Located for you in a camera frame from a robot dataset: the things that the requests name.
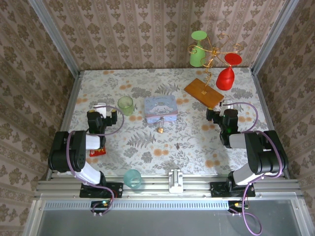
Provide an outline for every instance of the teal cup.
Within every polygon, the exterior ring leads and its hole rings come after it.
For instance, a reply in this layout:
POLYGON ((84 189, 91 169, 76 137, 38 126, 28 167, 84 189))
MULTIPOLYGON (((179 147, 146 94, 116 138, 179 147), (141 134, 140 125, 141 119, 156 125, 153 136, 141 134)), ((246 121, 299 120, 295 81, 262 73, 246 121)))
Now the teal cup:
POLYGON ((128 170, 124 175, 124 183, 129 188, 139 188, 141 185, 141 174, 134 169, 128 170))

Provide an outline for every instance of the cup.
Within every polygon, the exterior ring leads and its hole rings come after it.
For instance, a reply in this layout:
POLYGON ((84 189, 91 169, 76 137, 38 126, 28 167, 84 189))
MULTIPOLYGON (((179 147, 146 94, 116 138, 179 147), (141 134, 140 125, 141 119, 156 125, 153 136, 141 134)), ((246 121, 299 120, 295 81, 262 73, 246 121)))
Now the cup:
POLYGON ((129 188, 137 189, 141 186, 141 174, 134 169, 128 170, 124 174, 124 183, 129 188))
POLYGON ((123 96, 118 100, 118 107, 122 110, 125 116, 130 116, 133 113, 133 100, 129 96, 123 96))

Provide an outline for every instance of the floral tablecloth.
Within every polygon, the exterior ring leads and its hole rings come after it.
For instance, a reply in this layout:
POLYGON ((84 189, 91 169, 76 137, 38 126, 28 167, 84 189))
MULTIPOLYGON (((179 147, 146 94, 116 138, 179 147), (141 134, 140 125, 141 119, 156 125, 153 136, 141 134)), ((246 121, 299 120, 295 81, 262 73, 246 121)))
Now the floral tablecloth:
MULTIPOLYGON (((221 68, 213 68, 210 86, 233 102, 250 102, 259 112, 254 128, 266 130, 267 124, 256 88, 248 68, 234 68, 235 82, 230 91, 215 86, 221 68)), ((220 128, 206 120, 206 107, 184 91, 195 78, 205 81, 202 69, 141 69, 85 71, 75 105, 70 130, 88 128, 86 112, 98 102, 116 106, 120 97, 128 95, 134 101, 133 115, 126 117, 122 129, 106 137, 106 154, 89 157, 87 162, 105 175, 123 175, 129 169, 141 174, 167 174, 181 168, 184 174, 228 174, 247 162, 244 149, 227 149, 220 141, 220 128), (174 95, 178 106, 176 122, 165 123, 164 132, 147 124, 144 98, 174 95)), ((234 106, 239 111, 239 130, 246 130, 255 120, 254 110, 246 105, 234 106)), ((108 127, 117 129, 122 121, 108 127)))

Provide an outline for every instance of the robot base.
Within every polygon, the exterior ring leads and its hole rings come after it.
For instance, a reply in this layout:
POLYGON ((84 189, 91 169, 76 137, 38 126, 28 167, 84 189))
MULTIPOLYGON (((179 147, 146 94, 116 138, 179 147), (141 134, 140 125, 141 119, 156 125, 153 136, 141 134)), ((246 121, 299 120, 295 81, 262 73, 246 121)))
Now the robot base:
MULTIPOLYGON (((242 197, 246 185, 237 185, 233 177, 233 171, 228 174, 226 182, 211 182, 210 190, 212 198, 242 197)), ((255 197, 253 184, 247 190, 248 197, 255 197)))
MULTIPOLYGON (((105 187, 110 188, 117 198, 122 198, 123 196, 123 183, 113 183, 108 182, 105 187)), ((94 188, 88 185, 81 185, 80 198, 111 198, 111 194, 106 189, 94 188)))
MULTIPOLYGON (((235 186, 230 191, 226 188, 226 182, 211 182, 211 197, 212 198, 229 198, 229 197, 243 197, 246 186, 235 186)), ((247 190, 248 197, 255 197, 255 190, 253 184, 247 190)))

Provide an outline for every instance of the patterned wallpaper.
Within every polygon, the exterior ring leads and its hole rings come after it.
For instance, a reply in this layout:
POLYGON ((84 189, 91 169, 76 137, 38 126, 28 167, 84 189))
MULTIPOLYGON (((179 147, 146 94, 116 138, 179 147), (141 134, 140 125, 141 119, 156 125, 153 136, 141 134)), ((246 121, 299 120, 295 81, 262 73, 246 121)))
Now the patterned wallpaper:
POLYGON ((0 235, 22 235, 73 77, 27 0, 0 1, 0 235))
POLYGON ((285 0, 43 0, 80 70, 185 68, 191 33, 255 60, 285 0))
POLYGON ((300 0, 258 77, 315 222, 315 1, 300 0))

